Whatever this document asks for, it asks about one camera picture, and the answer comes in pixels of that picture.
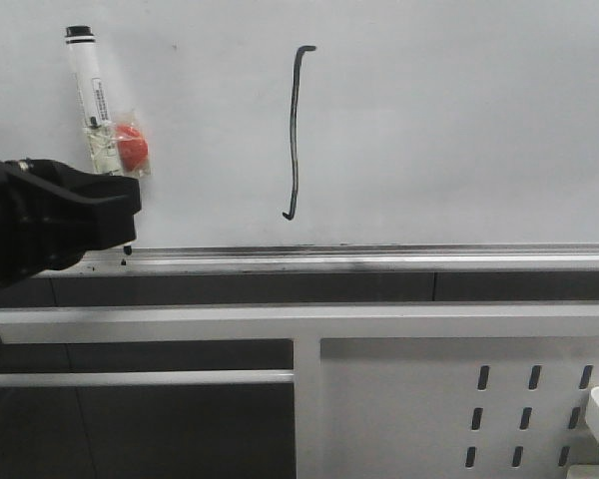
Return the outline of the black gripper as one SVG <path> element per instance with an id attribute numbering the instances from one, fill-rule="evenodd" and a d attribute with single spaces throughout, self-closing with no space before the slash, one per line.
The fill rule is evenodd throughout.
<path id="1" fill-rule="evenodd" d="M 139 181 L 55 160 L 0 161 L 0 288 L 136 239 Z"/>

